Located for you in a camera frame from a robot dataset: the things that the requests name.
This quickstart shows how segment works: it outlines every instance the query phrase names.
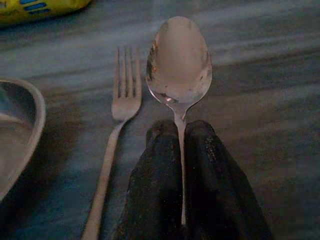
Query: fork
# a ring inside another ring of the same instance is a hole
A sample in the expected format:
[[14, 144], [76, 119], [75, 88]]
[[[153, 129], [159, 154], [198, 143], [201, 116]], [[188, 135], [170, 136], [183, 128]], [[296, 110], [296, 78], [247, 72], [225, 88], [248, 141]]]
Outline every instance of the fork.
[[[126, 62], [128, 62], [128, 76], [126, 71]], [[123, 126], [137, 114], [141, 106], [142, 82], [138, 49], [135, 50], [135, 82], [133, 79], [131, 48], [124, 48], [121, 79], [119, 78], [119, 65], [118, 48], [115, 52], [115, 77], [111, 111], [113, 118], [121, 121], [121, 123], [118, 124], [110, 134], [91, 211], [82, 234], [82, 240], [96, 240], [99, 237], [102, 210], [105, 202], [117, 140]]]

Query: yellow plastic wrapper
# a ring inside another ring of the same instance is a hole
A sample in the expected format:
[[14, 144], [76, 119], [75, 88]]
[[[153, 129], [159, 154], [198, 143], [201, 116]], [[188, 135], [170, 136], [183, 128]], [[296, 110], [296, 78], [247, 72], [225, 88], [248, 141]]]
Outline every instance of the yellow plastic wrapper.
[[91, 0], [0, 0], [0, 27], [79, 10]]

